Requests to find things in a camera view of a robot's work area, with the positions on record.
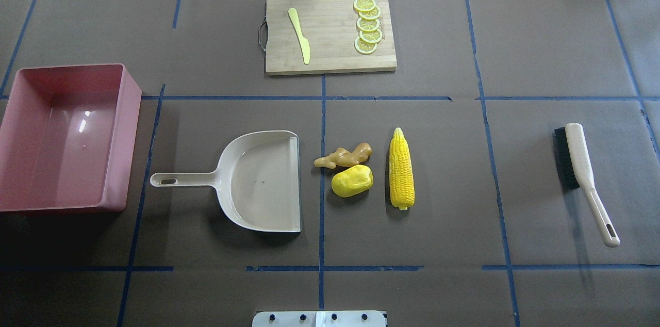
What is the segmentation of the wooden cutting board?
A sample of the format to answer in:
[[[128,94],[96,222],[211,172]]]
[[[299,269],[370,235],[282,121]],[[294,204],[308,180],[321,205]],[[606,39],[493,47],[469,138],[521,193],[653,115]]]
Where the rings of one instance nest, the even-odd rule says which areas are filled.
[[[359,29],[355,0],[266,0],[266,74],[269,76],[331,73],[393,72],[398,68],[394,49],[389,0],[375,0],[381,9],[378,19],[383,33],[373,54],[354,48]],[[299,41],[288,16],[288,8],[299,12],[304,36],[311,47],[310,64],[304,64]]]

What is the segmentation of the tan ginger root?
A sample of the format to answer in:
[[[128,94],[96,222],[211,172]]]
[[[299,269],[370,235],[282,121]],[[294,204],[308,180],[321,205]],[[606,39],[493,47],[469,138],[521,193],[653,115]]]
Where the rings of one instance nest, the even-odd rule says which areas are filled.
[[[366,162],[372,155],[373,149],[369,143],[360,143],[353,151],[337,148],[327,156],[314,160],[314,167],[336,169],[337,167],[353,167]]]

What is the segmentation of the metal mounting plate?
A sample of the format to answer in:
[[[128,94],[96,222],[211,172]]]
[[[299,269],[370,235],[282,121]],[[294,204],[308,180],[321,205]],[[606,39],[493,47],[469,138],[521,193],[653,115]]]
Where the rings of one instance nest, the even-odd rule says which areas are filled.
[[[297,310],[258,312],[252,326],[387,326],[378,310]]]

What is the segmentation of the yellow potato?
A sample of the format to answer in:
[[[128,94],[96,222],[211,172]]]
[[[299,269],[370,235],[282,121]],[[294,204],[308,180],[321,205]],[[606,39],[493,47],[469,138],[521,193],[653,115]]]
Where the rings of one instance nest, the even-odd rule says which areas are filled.
[[[332,191],[341,198],[363,193],[363,191],[370,190],[372,186],[373,172],[370,167],[365,165],[349,167],[332,178]]]

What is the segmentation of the yellow plastic knife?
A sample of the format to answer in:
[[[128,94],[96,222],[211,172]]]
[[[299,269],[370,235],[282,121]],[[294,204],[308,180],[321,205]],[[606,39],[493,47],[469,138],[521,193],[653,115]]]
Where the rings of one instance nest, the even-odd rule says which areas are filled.
[[[299,12],[295,8],[288,8],[288,17],[294,27],[295,35],[299,41],[300,50],[304,64],[310,64],[311,47],[308,39],[304,36],[302,26],[300,24]]]

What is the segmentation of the beige hand brush black bristles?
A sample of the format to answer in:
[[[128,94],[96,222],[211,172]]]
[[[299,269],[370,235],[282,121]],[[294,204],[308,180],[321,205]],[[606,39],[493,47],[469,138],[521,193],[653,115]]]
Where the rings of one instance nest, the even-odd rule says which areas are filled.
[[[552,136],[561,185],[565,190],[582,191],[603,244],[615,249],[620,245],[620,237],[597,193],[584,127],[580,123],[566,123],[556,128]]]

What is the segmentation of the beige plastic dustpan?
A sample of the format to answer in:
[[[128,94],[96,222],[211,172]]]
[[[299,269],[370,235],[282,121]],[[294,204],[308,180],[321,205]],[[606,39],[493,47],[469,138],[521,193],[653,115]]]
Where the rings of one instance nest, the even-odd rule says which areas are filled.
[[[154,187],[214,188],[224,214],[258,232],[300,233],[299,137],[291,131],[241,135],[222,151],[212,172],[155,173]]]

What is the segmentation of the pink plastic bin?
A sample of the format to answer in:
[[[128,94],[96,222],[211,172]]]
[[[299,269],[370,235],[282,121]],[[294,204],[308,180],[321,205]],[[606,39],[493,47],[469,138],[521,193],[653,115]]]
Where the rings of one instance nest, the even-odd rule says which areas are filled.
[[[1,211],[123,211],[141,97],[121,63],[18,70],[2,119]]]

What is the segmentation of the yellow corn cob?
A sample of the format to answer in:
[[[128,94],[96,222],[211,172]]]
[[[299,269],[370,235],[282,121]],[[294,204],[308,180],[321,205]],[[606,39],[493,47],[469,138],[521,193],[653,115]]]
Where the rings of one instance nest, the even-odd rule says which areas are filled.
[[[406,211],[415,204],[415,185],[408,143],[400,127],[389,144],[389,193],[391,204]]]

